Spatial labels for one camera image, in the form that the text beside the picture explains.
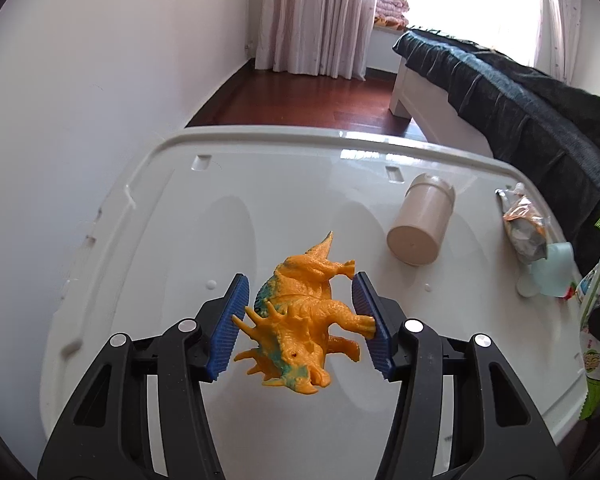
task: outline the wooden floor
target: wooden floor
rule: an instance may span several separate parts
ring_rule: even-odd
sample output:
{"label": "wooden floor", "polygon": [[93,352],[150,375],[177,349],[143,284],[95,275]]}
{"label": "wooden floor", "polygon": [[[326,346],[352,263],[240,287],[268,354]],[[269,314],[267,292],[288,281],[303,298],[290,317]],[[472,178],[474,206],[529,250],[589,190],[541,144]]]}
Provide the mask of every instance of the wooden floor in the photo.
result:
{"label": "wooden floor", "polygon": [[332,79],[251,70],[208,124],[319,126],[402,136],[408,120],[394,117],[389,100],[394,83]]}

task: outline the black blanket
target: black blanket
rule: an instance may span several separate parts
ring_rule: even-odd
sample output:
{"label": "black blanket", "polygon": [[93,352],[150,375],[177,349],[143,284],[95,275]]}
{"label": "black blanket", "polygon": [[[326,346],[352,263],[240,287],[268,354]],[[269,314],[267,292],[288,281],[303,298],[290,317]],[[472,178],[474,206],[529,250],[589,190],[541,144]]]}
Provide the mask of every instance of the black blanket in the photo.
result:
{"label": "black blanket", "polygon": [[410,30],[394,51],[448,92],[493,156],[540,190],[586,274],[600,257],[600,97],[474,43]]}

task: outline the curtain pattern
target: curtain pattern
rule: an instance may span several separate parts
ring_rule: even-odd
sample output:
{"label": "curtain pattern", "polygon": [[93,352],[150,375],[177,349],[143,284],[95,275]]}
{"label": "curtain pattern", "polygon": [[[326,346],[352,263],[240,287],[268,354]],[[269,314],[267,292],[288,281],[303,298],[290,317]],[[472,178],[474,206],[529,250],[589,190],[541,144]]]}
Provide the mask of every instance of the curtain pattern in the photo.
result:
{"label": "curtain pattern", "polygon": [[364,79],[376,0],[262,0],[256,68]]}
{"label": "curtain pattern", "polygon": [[571,84],[580,41],[582,0],[549,0],[553,17],[551,76]]}

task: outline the ridged blue rubber pad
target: ridged blue rubber pad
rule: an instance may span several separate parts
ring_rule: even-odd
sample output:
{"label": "ridged blue rubber pad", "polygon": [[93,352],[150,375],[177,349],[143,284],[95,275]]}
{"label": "ridged blue rubber pad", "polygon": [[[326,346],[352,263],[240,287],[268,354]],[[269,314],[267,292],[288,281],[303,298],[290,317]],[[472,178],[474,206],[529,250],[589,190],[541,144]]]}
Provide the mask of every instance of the ridged blue rubber pad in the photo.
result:
{"label": "ridged blue rubber pad", "polygon": [[244,307],[249,304],[249,280],[241,276],[237,286],[226,302],[224,310],[220,315],[216,329],[211,336],[211,348],[209,362],[206,371],[209,377],[215,381],[218,375],[224,372],[229,365],[231,352],[234,351],[235,340],[238,337],[238,327],[231,321],[235,314],[240,319],[244,318]]}
{"label": "ridged blue rubber pad", "polygon": [[360,316],[372,316],[376,320],[376,335],[373,339],[366,340],[366,346],[369,348],[369,354],[376,370],[381,372],[385,379],[389,379],[395,371],[395,365],[391,359],[391,338],[389,337],[389,331],[365,283],[360,280],[358,275],[354,276],[351,282],[351,299],[353,300],[353,308],[356,314]]}

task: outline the orange dinosaur toy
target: orange dinosaur toy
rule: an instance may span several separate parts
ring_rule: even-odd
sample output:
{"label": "orange dinosaur toy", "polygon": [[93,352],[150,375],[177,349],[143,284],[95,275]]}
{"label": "orange dinosaur toy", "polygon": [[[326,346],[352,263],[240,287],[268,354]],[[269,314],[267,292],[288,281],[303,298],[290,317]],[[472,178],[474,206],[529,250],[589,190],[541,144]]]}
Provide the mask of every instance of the orange dinosaur toy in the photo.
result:
{"label": "orange dinosaur toy", "polygon": [[305,254],[290,256],[276,267],[259,290],[255,309],[245,308],[255,326],[233,316],[234,323],[259,343],[234,360],[255,359],[256,365],[247,374],[262,372],[266,386],[314,394],[315,386],[331,383],[324,369],[327,354],[341,352],[360,360],[358,343],[329,335],[329,327],[337,323],[368,339],[376,332],[372,317],[357,316],[344,303],[331,299],[329,280],[338,274],[351,280],[355,273],[353,260],[345,264],[327,260],[332,240],[333,232]]}

